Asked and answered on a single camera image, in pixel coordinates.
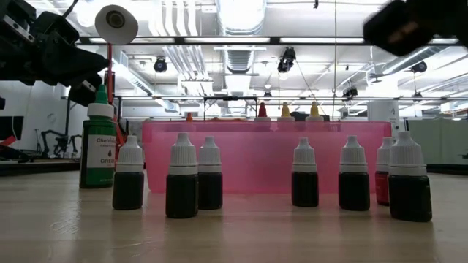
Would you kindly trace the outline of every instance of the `ceiling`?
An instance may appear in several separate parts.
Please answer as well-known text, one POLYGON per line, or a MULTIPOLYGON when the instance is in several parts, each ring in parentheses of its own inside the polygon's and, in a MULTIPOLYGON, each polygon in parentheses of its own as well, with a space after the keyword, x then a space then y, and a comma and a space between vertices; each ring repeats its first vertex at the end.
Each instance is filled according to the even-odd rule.
MULTIPOLYGON (((307 36, 307 37, 362 37, 363 22, 373 12, 376 12, 387 0, 338 0, 335 4, 331 0, 320 0, 320 5, 314 9, 314 1, 294 1, 294 0, 268 0, 265 12, 262 35, 264 36, 307 36)), ((27 2, 35 6, 39 12, 51 11, 63 13, 71 4, 72 0, 28 0, 27 2)), ((80 5, 85 2, 80 0, 78 5, 69 17, 69 21, 77 28, 80 35, 84 37, 98 37, 93 25, 86 25, 83 22, 83 13, 93 17, 94 12, 83 12, 86 9, 80 5)), ((124 1, 119 4, 126 7, 137 18, 139 23, 139 37, 151 36, 148 29, 148 20, 151 18, 151 1, 124 1)), ((196 1, 196 27, 202 36, 219 35, 216 18, 215 1, 196 1)), ((176 24, 176 2, 173 8, 173 24, 176 24)), ((238 15, 238 19, 243 19, 243 14, 238 15)), ((101 53, 105 56, 107 48, 105 46, 80 46, 83 49, 101 53)), ((226 69, 223 64, 222 52, 215 51, 215 46, 203 45, 202 53, 205 60, 209 76, 213 80, 213 91, 221 93, 226 91, 224 76, 226 69)), ((265 85, 271 85, 273 96, 308 96, 314 93, 315 96, 332 96, 333 88, 341 96, 341 91, 348 87, 347 84, 340 85, 348 80, 356 72, 367 70, 372 73, 372 65, 383 65, 394 59, 389 53, 380 50, 378 47, 369 46, 297 46, 295 47, 296 62, 290 70, 286 80, 280 80, 276 70, 279 57, 283 54, 285 46, 265 46, 265 50, 256 51, 254 64, 249 74, 253 75, 249 82, 249 93, 263 95, 265 85)), ((168 62, 167 71, 156 73, 153 64, 157 56, 165 56, 165 52, 160 45, 126 45, 115 46, 114 55, 120 52, 129 57, 129 68, 144 79, 156 94, 176 96, 183 95, 184 92, 178 88, 178 75, 176 68, 168 62)), ((415 89, 421 89, 437 83, 443 83, 452 77, 462 75, 468 66, 468 60, 464 59, 467 52, 462 47, 449 47, 430 58, 425 59, 428 70, 425 73, 417 73, 413 76, 411 72, 401 71, 389 77, 383 77, 382 83, 373 84, 372 79, 365 77, 355 80, 355 85, 360 91, 360 96, 372 94, 372 96, 387 96, 388 88, 395 90, 399 96, 411 96, 415 89)), ((140 95, 135 87, 117 74, 116 93, 131 96, 140 95)), ((463 91, 468 88, 467 81, 462 79, 456 85, 448 85, 444 88, 434 90, 430 96, 446 96, 456 91, 463 91)))

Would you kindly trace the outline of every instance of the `pink plastic bin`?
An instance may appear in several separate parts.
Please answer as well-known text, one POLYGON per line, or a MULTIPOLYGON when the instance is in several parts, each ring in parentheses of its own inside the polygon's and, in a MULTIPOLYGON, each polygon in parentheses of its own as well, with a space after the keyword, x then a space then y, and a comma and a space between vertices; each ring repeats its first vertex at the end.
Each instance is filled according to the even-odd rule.
POLYGON ((170 147, 179 132, 189 132, 197 152, 205 136, 214 136, 221 149, 224 192, 231 194, 290 193, 293 151, 301 137, 308 137, 315 149, 320 193, 337 193, 341 147, 348 135, 357 135, 366 150, 374 192, 377 149, 383 137, 391 136, 391 126, 385 122, 145 122, 143 144, 152 192, 165 192, 170 147))

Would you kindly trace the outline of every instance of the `wooden table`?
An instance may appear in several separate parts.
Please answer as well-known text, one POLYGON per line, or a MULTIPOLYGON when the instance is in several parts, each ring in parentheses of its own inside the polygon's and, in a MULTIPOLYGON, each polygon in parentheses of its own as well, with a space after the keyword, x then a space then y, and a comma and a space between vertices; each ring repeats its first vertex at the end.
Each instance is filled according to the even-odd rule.
POLYGON ((168 219, 164 196, 114 211, 111 189, 77 172, 0 178, 0 262, 468 262, 468 177, 432 175, 431 223, 340 210, 336 195, 299 208, 287 195, 226 195, 222 210, 168 219))

